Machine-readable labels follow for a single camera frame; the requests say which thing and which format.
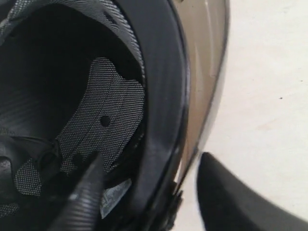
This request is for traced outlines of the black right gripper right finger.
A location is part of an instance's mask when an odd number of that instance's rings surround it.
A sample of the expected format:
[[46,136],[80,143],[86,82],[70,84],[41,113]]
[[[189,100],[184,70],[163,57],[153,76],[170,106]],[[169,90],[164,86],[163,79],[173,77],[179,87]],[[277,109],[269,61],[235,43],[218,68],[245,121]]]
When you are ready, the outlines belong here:
[[207,231],[306,231],[308,223],[251,190],[211,153],[201,156],[197,198]]

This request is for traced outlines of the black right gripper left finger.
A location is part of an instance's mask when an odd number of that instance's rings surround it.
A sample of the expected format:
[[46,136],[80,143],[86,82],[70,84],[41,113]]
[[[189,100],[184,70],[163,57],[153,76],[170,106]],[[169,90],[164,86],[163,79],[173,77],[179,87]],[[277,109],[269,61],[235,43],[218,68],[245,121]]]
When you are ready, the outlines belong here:
[[67,203],[51,226],[53,231],[92,231],[95,229],[104,190],[103,157],[93,159]]

